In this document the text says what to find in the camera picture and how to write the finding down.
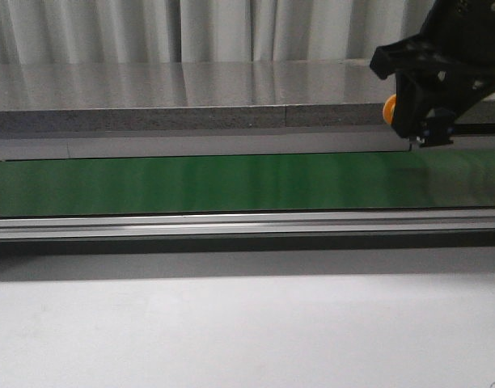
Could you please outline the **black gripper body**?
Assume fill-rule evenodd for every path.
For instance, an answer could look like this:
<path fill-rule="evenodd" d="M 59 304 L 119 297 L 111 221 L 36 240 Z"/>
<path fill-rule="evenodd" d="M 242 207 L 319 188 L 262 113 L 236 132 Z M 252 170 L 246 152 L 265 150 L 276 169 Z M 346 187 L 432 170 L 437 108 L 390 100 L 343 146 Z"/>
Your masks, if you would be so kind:
<path fill-rule="evenodd" d="M 436 1 L 417 34 L 376 48 L 370 68 L 382 80 L 433 72 L 429 110 L 462 116 L 495 93 L 495 1 Z"/>

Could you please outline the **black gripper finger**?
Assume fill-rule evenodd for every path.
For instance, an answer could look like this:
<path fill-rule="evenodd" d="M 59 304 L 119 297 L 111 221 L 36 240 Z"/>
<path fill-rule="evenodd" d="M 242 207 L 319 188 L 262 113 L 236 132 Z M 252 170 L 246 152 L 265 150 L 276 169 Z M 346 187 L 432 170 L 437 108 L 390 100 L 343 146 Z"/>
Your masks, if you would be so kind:
<path fill-rule="evenodd" d="M 396 73 L 396 106 L 391 126 L 399 137 L 425 140 L 431 134 L 425 118 L 433 84 L 433 72 Z"/>

